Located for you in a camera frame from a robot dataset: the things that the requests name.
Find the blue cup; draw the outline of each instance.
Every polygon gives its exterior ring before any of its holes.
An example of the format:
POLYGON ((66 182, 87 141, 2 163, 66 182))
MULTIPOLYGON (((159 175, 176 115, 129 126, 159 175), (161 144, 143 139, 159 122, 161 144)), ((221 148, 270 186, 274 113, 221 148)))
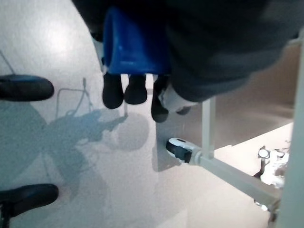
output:
POLYGON ((104 23, 104 60, 110 74, 170 73, 165 23, 111 7, 104 23))

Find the black shoe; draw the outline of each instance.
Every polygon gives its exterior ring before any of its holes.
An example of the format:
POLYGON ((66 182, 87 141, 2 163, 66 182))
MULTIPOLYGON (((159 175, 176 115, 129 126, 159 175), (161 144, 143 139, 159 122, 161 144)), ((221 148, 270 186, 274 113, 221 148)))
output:
POLYGON ((0 76, 0 100, 42 101, 54 94, 50 81, 38 76, 0 76))
POLYGON ((130 75, 129 85, 124 93, 124 100, 130 105, 139 105, 147 100, 146 76, 130 75))
POLYGON ((14 190, 0 191, 0 205, 9 208, 9 217, 43 207, 58 198, 58 188, 53 184, 28 185, 14 190))
POLYGON ((104 75, 103 102, 109 109, 121 106, 124 101, 124 92, 120 75, 104 75))
POLYGON ((158 99, 162 89, 166 88, 167 86, 168 77, 166 76, 159 76, 154 82, 151 115, 153 120, 157 123, 165 122, 169 115, 169 111, 161 105, 161 102, 158 99))

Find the metal bar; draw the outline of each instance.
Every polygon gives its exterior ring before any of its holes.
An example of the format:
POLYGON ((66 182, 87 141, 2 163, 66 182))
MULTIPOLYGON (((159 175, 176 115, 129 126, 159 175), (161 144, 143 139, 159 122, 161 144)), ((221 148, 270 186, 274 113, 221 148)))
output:
POLYGON ((215 97, 202 104, 202 149, 204 156, 214 157, 215 97))
POLYGON ((301 47, 294 117, 291 154, 276 228, 300 228, 304 226, 304 45, 301 47))
POLYGON ((190 164, 199 165, 225 182, 231 184, 257 202, 271 207, 281 197, 281 190, 269 186, 216 158, 209 159, 202 151, 192 153, 190 164))

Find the white floor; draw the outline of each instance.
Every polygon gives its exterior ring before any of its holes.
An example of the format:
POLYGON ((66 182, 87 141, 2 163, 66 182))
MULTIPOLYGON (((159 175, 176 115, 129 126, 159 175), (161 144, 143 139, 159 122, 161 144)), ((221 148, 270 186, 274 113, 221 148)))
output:
MULTIPOLYGON (((14 71, 46 77, 56 90, 44 102, 0 102, 0 190, 44 182, 60 189, 55 203, 11 227, 266 228, 268 214, 253 199, 167 155, 170 137, 200 143, 200 106, 163 124, 151 118, 151 94, 142 105, 104 107, 93 44, 69 0, 2 0, 0 31, 14 71), (90 98, 81 101, 84 81, 90 98)), ((283 67, 218 98, 216 145, 225 148, 217 157, 250 175, 261 146, 280 148, 290 137, 298 47, 285 55, 283 67)))

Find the dark jacket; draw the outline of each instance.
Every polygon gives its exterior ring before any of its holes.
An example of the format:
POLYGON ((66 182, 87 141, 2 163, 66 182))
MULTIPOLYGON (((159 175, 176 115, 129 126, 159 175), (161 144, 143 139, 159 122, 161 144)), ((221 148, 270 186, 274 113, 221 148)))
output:
POLYGON ((163 17, 170 45, 171 83, 180 96, 194 102, 246 83, 252 72, 273 64, 304 25, 304 0, 73 2, 97 37, 112 4, 147 17, 163 17))

